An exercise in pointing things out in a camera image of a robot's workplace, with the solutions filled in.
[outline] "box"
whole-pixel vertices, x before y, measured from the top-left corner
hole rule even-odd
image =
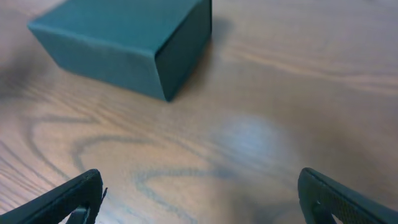
[[[211,35],[211,0],[69,0],[28,24],[59,67],[170,101]]]

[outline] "brown wood tabletop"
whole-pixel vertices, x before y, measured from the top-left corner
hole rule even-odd
[[[214,0],[171,103],[59,69],[58,3],[0,0],[0,213],[92,168],[97,223],[304,223],[303,167],[398,210],[397,1]]]

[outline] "box top surface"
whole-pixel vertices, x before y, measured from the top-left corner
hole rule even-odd
[[[29,24],[155,54],[201,0],[68,0]]]

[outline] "teal rectangular block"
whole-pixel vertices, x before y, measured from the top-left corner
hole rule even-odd
[[[29,22],[59,67],[170,101],[211,35],[211,0],[68,0]]]

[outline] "black object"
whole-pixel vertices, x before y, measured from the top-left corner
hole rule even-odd
[[[308,224],[398,223],[398,213],[363,197],[331,178],[304,168],[298,178],[298,196]]]
[[[103,197],[102,179],[92,169],[42,196],[0,216],[1,224],[94,224]]]
[[[28,28],[59,67],[170,101],[211,35],[211,0],[67,0]]]

